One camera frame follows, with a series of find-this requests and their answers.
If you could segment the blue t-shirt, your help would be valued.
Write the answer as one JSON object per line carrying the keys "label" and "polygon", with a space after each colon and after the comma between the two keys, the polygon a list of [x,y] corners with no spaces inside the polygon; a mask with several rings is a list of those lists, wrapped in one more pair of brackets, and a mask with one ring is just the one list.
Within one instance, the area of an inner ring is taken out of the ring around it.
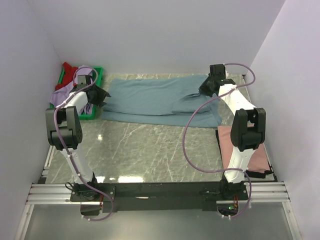
{"label": "blue t-shirt", "polygon": [[170,79],[114,79],[101,118],[108,121],[196,128],[222,123],[219,101],[199,93],[206,75]]}

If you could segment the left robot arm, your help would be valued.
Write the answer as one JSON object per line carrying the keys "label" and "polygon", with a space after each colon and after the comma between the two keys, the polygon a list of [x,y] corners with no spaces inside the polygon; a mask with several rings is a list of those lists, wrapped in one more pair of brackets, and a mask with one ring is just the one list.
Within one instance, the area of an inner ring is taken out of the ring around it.
{"label": "left robot arm", "polygon": [[100,195],[100,188],[81,149],[83,131],[79,112],[87,104],[103,107],[110,94],[96,85],[79,87],[76,85],[58,106],[46,109],[46,132],[49,144],[61,152],[74,175],[73,191],[78,192],[83,184],[82,195],[94,201]]}

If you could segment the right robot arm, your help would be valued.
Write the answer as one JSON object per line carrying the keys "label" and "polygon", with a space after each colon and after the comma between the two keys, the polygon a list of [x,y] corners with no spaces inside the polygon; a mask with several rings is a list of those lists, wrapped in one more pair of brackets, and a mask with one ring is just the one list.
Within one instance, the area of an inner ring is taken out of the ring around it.
{"label": "right robot arm", "polygon": [[232,79],[209,76],[199,87],[199,92],[221,97],[234,115],[230,131],[232,154],[219,187],[221,197],[230,200],[244,189],[250,159],[265,141],[266,111],[251,104]]}

